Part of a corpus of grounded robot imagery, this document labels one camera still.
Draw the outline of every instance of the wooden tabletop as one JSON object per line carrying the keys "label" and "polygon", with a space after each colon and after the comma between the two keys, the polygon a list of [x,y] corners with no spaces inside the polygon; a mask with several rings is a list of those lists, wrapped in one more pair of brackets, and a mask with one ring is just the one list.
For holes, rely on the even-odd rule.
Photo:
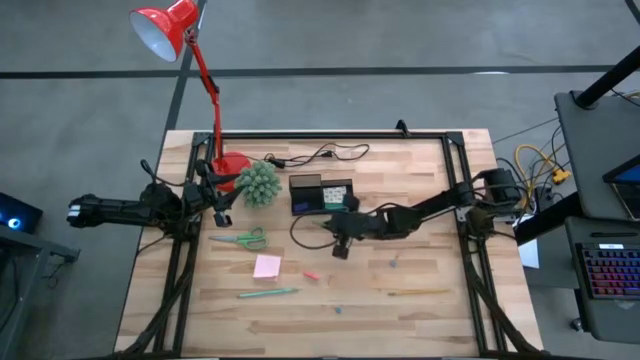
{"label": "wooden tabletop", "polygon": [[[192,131],[170,131],[160,158],[158,175],[169,181],[184,179]],[[464,130],[472,174],[496,167],[487,130]],[[262,158],[266,153],[293,157],[315,152],[328,140],[227,140],[225,151]],[[464,356],[477,355],[469,298],[459,241],[451,214],[425,222],[407,239],[354,241],[349,259],[331,256],[331,248],[306,250],[293,243],[288,176],[321,174],[322,179],[352,179],[361,210],[385,202],[413,205],[448,188],[438,140],[340,140],[366,142],[371,150],[362,159],[341,162],[317,159],[299,167],[278,170],[283,191],[275,204],[248,209],[239,198],[228,212],[234,225],[216,228],[212,212],[204,215],[183,356]],[[331,234],[303,219],[296,226],[299,241],[321,245]],[[277,283],[252,278],[255,252],[234,244],[208,240],[211,235],[234,235],[262,226],[269,247],[263,254],[282,257]],[[498,226],[511,232],[508,226]],[[140,246],[159,238],[145,229]],[[516,243],[506,237],[487,242],[500,305],[534,346],[541,348],[531,298]],[[116,350],[131,344],[158,309],[162,297],[171,240],[145,250],[133,270]],[[314,281],[302,275],[311,271]],[[273,288],[295,287],[295,294],[238,299],[237,295]],[[398,290],[432,289],[434,294],[389,296]],[[494,344],[488,312],[483,308],[488,342]],[[175,316],[170,319],[171,345]]]}

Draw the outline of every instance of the green succulent plant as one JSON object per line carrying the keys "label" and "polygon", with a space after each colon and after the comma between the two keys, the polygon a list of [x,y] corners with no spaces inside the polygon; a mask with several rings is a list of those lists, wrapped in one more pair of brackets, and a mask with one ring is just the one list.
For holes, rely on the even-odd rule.
{"label": "green succulent plant", "polygon": [[236,186],[244,186],[244,204],[247,207],[266,207],[273,203],[273,199],[282,190],[280,178],[276,175],[273,164],[256,161],[250,168],[242,169],[236,179]]}

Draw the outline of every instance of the rgb keyboard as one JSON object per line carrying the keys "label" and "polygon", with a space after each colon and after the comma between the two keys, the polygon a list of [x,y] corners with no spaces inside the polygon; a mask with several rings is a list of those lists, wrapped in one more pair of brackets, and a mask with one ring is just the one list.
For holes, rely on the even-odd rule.
{"label": "rgb keyboard", "polygon": [[640,247],[604,250],[599,244],[580,245],[577,250],[593,298],[640,300]]}

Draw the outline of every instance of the scissors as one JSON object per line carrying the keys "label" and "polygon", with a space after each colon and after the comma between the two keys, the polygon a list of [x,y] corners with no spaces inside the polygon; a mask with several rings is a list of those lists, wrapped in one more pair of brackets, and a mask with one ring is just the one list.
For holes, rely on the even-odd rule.
{"label": "scissors", "polygon": [[246,234],[238,236],[209,236],[209,239],[240,244],[247,250],[262,250],[268,245],[266,234],[264,229],[258,226]]}

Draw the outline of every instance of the sticky note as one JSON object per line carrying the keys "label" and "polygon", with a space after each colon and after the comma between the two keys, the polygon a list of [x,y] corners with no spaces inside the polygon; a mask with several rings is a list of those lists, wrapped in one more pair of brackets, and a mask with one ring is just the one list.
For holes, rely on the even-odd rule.
{"label": "sticky note", "polygon": [[253,269],[254,279],[277,280],[280,274],[280,256],[258,255]]}

